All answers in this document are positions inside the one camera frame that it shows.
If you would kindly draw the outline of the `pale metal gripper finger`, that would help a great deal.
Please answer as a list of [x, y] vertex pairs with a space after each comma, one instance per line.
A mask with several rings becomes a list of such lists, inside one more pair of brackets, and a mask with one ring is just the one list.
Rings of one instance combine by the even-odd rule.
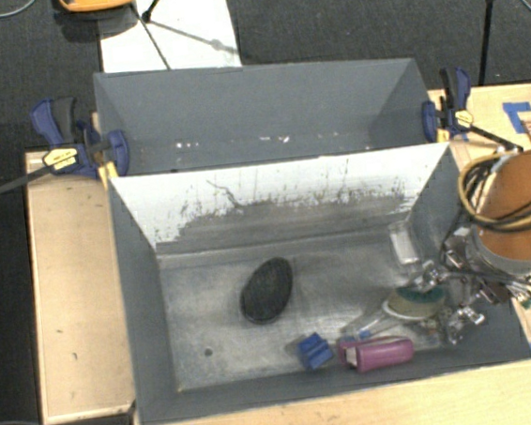
[[419, 276], [415, 277], [412, 282], [412, 288], [419, 294], [428, 294], [436, 287], [446, 281], [448, 272], [443, 268], [430, 268]]
[[470, 326], [482, 326], [486, 322], [486, 315], [476, 311], [472, 306], [460, 307], [448, 317], [445, 322], [447, 341], [458, 344], [463, 337], [463, 330]]

